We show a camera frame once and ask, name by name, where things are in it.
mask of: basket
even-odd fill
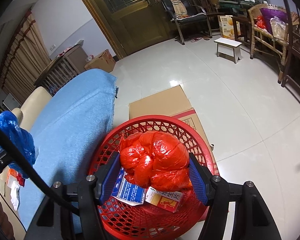
[[[89,174],[107,163],[114,151],[119,150],[120,137],[147,130],[165,131],[177,137],[189,152],[194,153],[201,165],[214,174],[209,149],[201,136],[188,124],[165,115],[146,115],[131,119],[113,129],[94,152]],[[130,206],[110,197],[102,206],[97,206],[105,229],[121,240],[132,238],[175,239],[195,225],[207,209],[197,200],[193,190],[184,192],[176,213],[144,202]]]

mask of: tile floor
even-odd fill
[[[216,57],[212,40],[174,40],[116,63],[114,126],[128,120],[129,103],[180,84],[195,108],[219,172],[228,182],[255,182],[283,240],[300,234],[300,104],[277,83],[264,61],[242,50],[237,64]],[[231,238],[234,204],[224,239]],[[197,239],[202,222],[179,239]]]

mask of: blue and white box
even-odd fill
[[[125,179],[127,173],[121,167],[112,196],[130,206],[143,204],[146,196],[146,189],[129,183]]]

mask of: double door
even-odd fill
[[[170,22],[160,0],[93,0],[127,55],[172,38]]]

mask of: purple bag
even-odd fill
[[[275,10],[275,9],[268,9],[268,8],[261,8],[260,12],[263,18],[265,19],[265,24],[270,34],[273,34],[270,25],[270,19],[273,18],[274,16],[277,16],[283,22],[288,23],[288,17],[286,12]]]

